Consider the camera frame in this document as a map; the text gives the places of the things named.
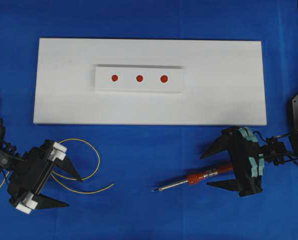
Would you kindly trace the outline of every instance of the blue tablecloth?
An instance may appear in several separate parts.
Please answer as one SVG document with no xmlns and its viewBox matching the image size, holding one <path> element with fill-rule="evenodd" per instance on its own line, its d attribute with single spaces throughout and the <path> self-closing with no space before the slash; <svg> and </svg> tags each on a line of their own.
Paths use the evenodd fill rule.
<svg viewBox="0 0 298 240">
<path fill-rule="evenodd" d="M 267 164 L 263 192 L 247 197 L 204 183 L 151 192 L 159 182 L 227 160 L 227 153 L 199 159 L 222 127 L 34 125 L 40 37 L 261 40 L 268 125 L 253 129 L 275 136 L 288 132 L 285 105 L 298 91 L 296 0 L 0 0 L 6 140 L 21 153 L 45 139 L 89 140 L 102 156 L 100 171 L 82 185 L 68 184 L 87 191 L 116 183 L 78 195 L 49 180 L 44 193 L 70 207 L 31 215 L 12 208 L 4 186 L 0 240 L 298 239 L 298 168 L 291 163 Z M 92 151 L 81 143 L 66 146 L 87 175 L 96 164 Z"/>
</svg>

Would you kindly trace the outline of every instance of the black cable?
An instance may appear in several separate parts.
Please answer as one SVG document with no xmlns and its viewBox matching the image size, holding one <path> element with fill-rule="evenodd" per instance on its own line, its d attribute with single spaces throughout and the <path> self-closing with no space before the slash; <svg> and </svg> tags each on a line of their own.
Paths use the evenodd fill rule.
<svg viewBox="0 0 298 240">
<path fill-rule="evenodd" d="M 265 156 L 264 158 L 267 159 L 267 158 L 278 157 L 278 156 L 286 156 L 286 157 L 288 157 L 289 160 L 284 161 L 284 162 L 287 163 L 287 162 L 293 161 L 293 163 L 294 163 L 295 165 L 297 165 L 297 167 L 298 167 L 298 162 L 296 161 L 296 160 L 298 160 L 298 156 L 296 156 L 296 155 L 294 155 L 293 153 L 288 152 L 288 151 L 283 152 L 283 153 L 271 154 L 271 155 Z"/>
<path fill-rule="evenodd" d="M 9 183 L 8 183 L 8 179 L 7 179 L 7 176 L 5 175 L 5 172 L 4 172 L 4 170 L 3 170 L 3 169 L 2 169 L 2 173 L 3 173 L 3 175 L 4 175 L 5 182 L 7 183 L 7 185 L 9 185 Z"/>
<path fill-rule="evenodd" d="M 266 140 L 264 140 L 264 138 L 262 137 L 262 135 L 259 131 L 254 131 L 253 134 L 258 134 L 259 137 L 261 138 L 261 140 L 264 141 L 266 144 L 268 144 L 268 142 Z"/>
</svg>

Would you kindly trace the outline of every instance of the white board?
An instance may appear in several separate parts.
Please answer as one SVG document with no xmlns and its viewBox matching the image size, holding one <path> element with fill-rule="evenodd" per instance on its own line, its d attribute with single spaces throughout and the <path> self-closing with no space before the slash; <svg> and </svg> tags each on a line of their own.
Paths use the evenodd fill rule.
<svg viewBox="0 0 298 240">
<path fill-rule="evenodd" d="M 34 123 L 266 125 L 261 42 L 41 38 Z"/>
</svg>

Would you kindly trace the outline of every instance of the screw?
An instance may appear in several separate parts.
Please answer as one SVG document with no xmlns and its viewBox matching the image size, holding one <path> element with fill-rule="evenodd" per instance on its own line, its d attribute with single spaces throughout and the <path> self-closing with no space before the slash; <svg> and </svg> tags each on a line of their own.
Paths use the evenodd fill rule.
<svg viewBox="0 0 298 240">
<path fill-rule="evenodd" d="M 3 158 L 2 160 L 1 160 L 1 163 L 3 164 L 3 165 L 5 165 L 5 164 L 8 164 L 8 160 L 6 159 L 6 158 Z"/>
</svg>

